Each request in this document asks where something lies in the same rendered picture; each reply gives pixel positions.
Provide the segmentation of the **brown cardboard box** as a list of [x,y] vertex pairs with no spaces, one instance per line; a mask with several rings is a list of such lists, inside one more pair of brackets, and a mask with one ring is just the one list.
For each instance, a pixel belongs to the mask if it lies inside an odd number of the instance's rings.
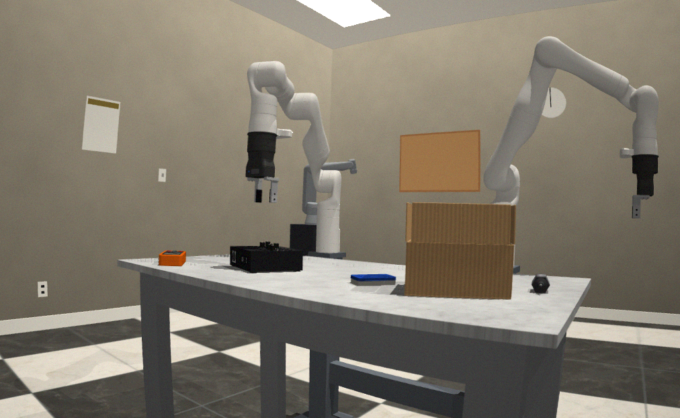
[[407,202],[405,296],[511,299],[515,227],[516,205]]

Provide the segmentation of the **orange digital multimeter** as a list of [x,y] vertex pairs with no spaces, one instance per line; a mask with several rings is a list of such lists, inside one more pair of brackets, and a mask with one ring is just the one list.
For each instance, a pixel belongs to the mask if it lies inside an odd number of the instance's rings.
[[[180,255],[174,255],[180,254]],[[165,251],[159,254],[159,266],[183,266],[186,262],[186,252]]]

